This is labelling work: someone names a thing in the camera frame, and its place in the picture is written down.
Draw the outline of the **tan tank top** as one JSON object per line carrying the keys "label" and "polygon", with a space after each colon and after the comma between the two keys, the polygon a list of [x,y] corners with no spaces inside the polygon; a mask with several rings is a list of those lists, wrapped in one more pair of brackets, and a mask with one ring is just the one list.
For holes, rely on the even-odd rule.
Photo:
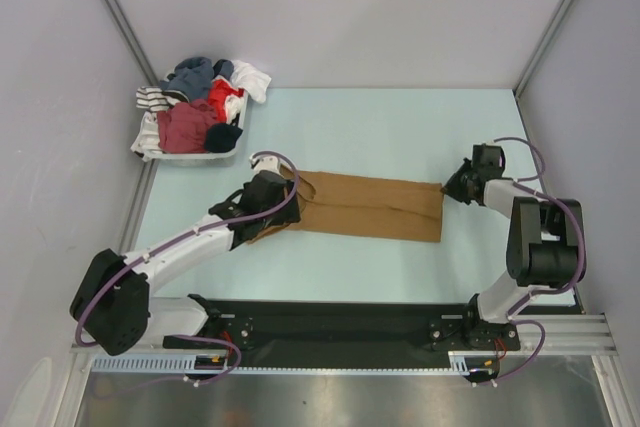
{"label": "tan tank top", "polygon": [[441,186],[434,183],[301,171],[297,199],[301,220],[283,230],[438,243],[443,224]]}

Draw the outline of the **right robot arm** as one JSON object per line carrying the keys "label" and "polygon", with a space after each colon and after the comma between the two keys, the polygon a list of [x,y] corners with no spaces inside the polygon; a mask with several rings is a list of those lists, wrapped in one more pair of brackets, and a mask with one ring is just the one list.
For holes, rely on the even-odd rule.
{"label": "right robot arm", "polygon": [[506,271],[474,295],[458,322],[430,333],[432,344],[448,349],[487,350],[504,342],[519,347],[516,317],[541,296],[574,289],[586,272],[582,206],[505,176],[506,155],[497,143],[473,146],[472,156],[442,188],[453,200],[489,208],[509,220]]}

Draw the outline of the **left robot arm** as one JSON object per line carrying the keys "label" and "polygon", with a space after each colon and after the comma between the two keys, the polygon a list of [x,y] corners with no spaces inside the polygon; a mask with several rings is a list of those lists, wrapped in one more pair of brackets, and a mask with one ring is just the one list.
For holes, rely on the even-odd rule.
{"label": "left robot arm", "polygon": [[259,151],[250,165],[252,178],[190,228],[145,249],[105,249],[93,257],[69,308],[77,346],[118,356],[154,341],[207,347],[219,339],[221,323],[207,300],[155,294],[204,261],[300,221],[295,164],[280,153]]}

